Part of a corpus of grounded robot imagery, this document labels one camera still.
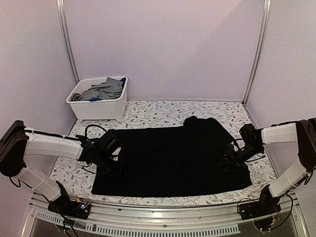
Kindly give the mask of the black t-shirt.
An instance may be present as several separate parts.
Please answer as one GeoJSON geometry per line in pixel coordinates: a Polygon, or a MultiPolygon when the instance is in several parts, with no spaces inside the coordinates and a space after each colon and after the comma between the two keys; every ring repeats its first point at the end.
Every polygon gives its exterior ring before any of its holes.
{"type": "Polygon", "coordinates": [[[218,166],[233,136],[214,118],[185,119],[179,127],[112,130],[119,140],[118,175],[98,171],[92,193],[168,198],[241,190],[252,182],[248,169],[218,166]]]}

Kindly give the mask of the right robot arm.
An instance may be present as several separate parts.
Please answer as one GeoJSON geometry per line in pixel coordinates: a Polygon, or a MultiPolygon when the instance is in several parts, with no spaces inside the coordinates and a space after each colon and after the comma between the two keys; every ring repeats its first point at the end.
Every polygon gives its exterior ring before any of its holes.
{"type": "Polygon", "coordinates": [[[224,172],[242,171],[246,162],[268,148],[273,155],[273,163],[279,175],[260,193],[255,211],[266,215],[278,204],[286,192],[301,183],[307,183],[316,168],[316,120],[315,118],[288,121],[257,129],[253,124],[245,124],[240,130],[244,146],[230,142],[218,166],[224,172]]]}

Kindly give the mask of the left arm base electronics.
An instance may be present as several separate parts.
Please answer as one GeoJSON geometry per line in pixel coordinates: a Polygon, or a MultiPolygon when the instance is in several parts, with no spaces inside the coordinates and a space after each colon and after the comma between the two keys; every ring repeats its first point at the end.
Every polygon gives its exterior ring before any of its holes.
{"type": "Polygon", "coordinates": [[[82,198],[77,200],[55,200],[49,203],[48,210],[62,217],[74,217],[87,220],[91,210],[91,202],[82,198]]]}

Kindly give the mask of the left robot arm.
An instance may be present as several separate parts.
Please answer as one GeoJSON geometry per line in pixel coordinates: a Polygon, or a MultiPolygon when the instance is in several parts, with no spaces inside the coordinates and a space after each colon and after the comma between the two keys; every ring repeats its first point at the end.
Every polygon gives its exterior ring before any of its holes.
{"type": "Polygon", "coordinates": [[[63,185],[26,164],[24,157],[66,157],[95,164],[104,169],[106,174],[111,174],[120,147],[118,139],[110,131],[105,131],[100,138],[89,139],[87,135],[71,137],[37,131],[26,127],[23,121],[16,120],[0,140],[0,172],[41,193],[62,214],[70,214],[74,208],[73,201],[63,185]]]}

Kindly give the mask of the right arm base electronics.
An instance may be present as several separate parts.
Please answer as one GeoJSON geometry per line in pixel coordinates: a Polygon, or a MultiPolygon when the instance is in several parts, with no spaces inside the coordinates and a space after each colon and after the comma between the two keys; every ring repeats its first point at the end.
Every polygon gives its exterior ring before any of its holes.
{"type": "Polygon", "coordinates": [[[259,201],[250,198],[243,198],[237,203],[237,212],[242,220],[254,221],[255,228],[260,232],[269,232],[274,227],[281,207],[279,199],[272,201],[259,201]]]}

